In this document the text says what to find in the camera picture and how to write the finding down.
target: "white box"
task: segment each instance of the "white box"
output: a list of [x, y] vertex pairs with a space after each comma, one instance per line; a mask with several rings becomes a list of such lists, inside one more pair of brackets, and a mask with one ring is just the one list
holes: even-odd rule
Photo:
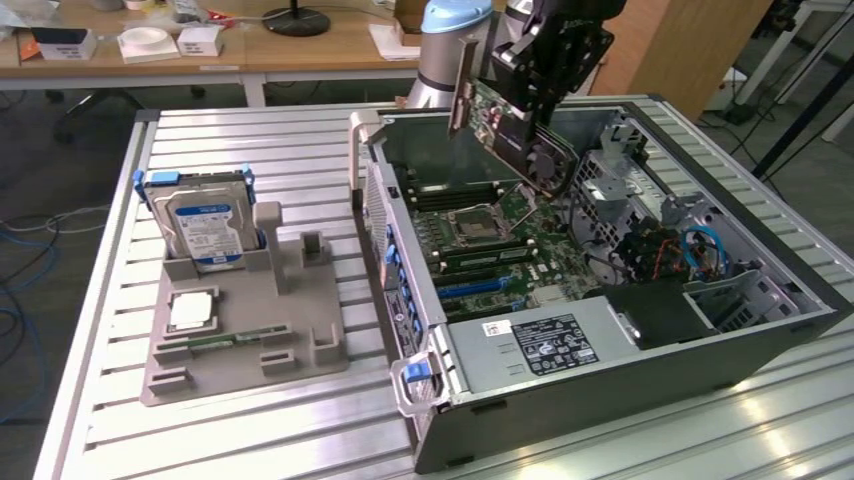
[[727, 77], [721, 80], [719, 90], [709, 101], [707, 111], [719, 112], [725, 110], [727, 107], [731, 106], [731, 103], [733, 103], [735, 94], [739, 93], [739, 90], [743, 88], [747, 81], [748, 77], [745, 74], [735, 68], [731, 68], [729, 72], [727, 72]]
[[149, 46], [146, 48], [138, 47], [122, 41], [122, 37], [118, 38], [119, 50], [122, 51], [122, 58], [125, 63], [143, 63], [157, 62], [158, 60], [169, 60], [171, 58], [181, 58], [182, 54], [178, 51], [175, 40], [169, 37], [167, 41], [162, 42], [157, 46]]
[[81, 43], [39, 43], [39, 50], [46, 60], [90, 60], [98, 47], [98, 38], [93, 30], [87, 30]]
[[186, 28], [178, 37], [182, 55], [194, 57], [218, 57], [223, 50], [222, 27]]

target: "power supply label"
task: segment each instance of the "power supply label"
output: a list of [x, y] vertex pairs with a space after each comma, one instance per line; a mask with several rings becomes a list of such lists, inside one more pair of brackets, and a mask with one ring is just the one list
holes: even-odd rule
[[538, 376], [600, 361], [572, 314], [514, 325], [513, 334], [529, 368]]

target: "blue cable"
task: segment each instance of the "blue cable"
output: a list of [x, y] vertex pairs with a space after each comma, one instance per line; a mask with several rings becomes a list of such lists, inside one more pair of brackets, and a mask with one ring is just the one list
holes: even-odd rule
[[727, 251], [724, 250], [724, 243], [721, 242], [721, 237], [719, 236], [719, 232], [716, 232], [712, 228], [705, 225], [696, 225], [693, 227], [686, 228], [682, 231], [682, 235], [680, 237], [680, 244], [682, 246], [682, 254], [685, 255], [685, 260], [689, 262], [689, 265], [697, 269], [701, 268], [695, 256], [692, 255], [692, 249], [689, 246], [689, 233], [700, 232], [709, 236], [713, 243], [716, 244], [716, 248], [719, 249], [719, 263], [724, 267], [724, 271], [728, 269], [728, 259], [727, 259]]
[[37, 350], [37, 357], [39, 359], [39, 367], [42, 370], [42, 376], [39, 378], [39, 387], [37, 388], [37, 391], [30, 396], [30, 398], [18, 407], [15, 407], [5, 417], [0, 418], [0, 425], [3, 425], [13, 418], [18, 417], [22, 413], [30, 410], [37, 405], [39, 400], [42, 400], [42, 397], [45, 395], [45, 388], [47, 384], [49, 365], [46, 361], [45, 351], [42, 350], [42, 340], [39, 339], [39, 331], [37, 330], [35, 324], [30, 321], [27, 316], [22, 315], [22, 313], [18, 310], [13, 310], [11, 308], [0, 308], [0, 311], [9, 313], [10, 315], [14, 315], [25, 324], [25, 328], [30, 333], [30, 338], [33, 338], [33, 346]]
[[33, 285], [35, 282], [38, 282], [39, 279], [54, 268], [54, 265], [57, 264], [57, 247], [54, 247], [53, 245], [49, 245], [47, 243], [27, 242], [25, 240], [21, 240], [19, 238], [15, 238], [14, 236], [11, 236], [5, 232], [0, 232], [0, 237], [6, 238], [10, 242], [13, 242], [17, 245], [22, 245], [25, 247], [39, 247], [49, 250], [49, 261], [45, 262], [45, 267], [42, 267], [42, 270], [39, 271], [39, 273], [37, 273], [31, 279], [26, 280], [19, 285], [10, 287], [7, 289], [11, 293], [18, 293], [22, 290], [25, 290], [27, 287], [30, 287], [30, 285]]

